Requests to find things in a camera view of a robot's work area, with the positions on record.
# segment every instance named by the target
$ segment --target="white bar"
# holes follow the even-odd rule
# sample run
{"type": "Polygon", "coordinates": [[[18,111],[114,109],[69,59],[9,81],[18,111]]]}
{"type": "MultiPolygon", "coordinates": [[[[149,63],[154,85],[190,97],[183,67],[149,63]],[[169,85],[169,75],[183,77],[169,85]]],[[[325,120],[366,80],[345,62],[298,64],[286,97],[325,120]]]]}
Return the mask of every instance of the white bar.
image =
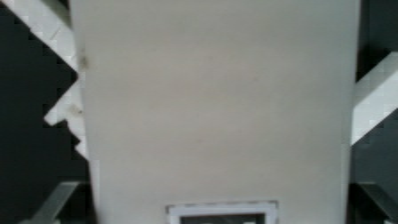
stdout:
{"type": "Polygon", "coordinates": [[[398,108],[398,53],[393,52],[353,89],[352,145],[398,108]]]}
{"type": "Polygon", "coordinates": [[[66,24],[67,10],[60,2],[55,0],[2,0],[2,2],[25,22],[34,35],[76,70],[76,62],[71,60],[76,54],[73,31],[66,24]]]}

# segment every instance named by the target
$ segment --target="white frame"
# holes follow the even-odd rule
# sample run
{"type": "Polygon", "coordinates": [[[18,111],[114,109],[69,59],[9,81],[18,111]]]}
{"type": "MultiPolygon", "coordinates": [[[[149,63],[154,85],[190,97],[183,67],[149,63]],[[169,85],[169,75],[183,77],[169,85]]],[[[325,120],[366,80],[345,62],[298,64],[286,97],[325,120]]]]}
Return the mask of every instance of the white frame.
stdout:
{"type": "Polygon", "coordinates": [[[169,224],[181,224],[181,217],[265,214],[265,224],[277,224],[277,202],[217,203],[169,206],[169,224]]]}

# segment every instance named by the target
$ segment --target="small screen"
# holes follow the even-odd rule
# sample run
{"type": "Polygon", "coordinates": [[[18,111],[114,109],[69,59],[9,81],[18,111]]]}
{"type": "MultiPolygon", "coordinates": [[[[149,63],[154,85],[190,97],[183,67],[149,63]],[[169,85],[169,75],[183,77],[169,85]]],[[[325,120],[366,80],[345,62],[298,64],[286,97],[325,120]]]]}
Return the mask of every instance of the small screen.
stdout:
{"type": "Polygon", "coordinates": [[[265,214],[186,216],[181,224],[266,224],[265,214]]]}

